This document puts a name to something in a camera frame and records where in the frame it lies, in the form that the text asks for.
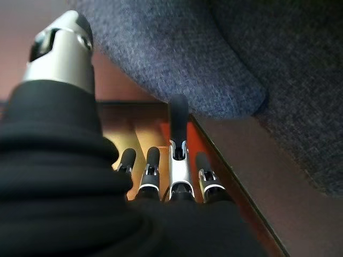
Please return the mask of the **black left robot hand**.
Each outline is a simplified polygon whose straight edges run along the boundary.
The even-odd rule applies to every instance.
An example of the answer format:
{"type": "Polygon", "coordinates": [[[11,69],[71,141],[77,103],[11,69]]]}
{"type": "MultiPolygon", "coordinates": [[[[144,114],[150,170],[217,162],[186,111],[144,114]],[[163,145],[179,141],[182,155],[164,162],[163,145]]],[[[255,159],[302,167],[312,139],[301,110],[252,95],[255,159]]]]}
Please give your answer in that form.
{"type": "Polygon", "coordinates": [[[1,256],[266,256],[225,190],[129,201],[102,133],[93,35],[74,10],[41,31],[1,119],[1,256]]]}

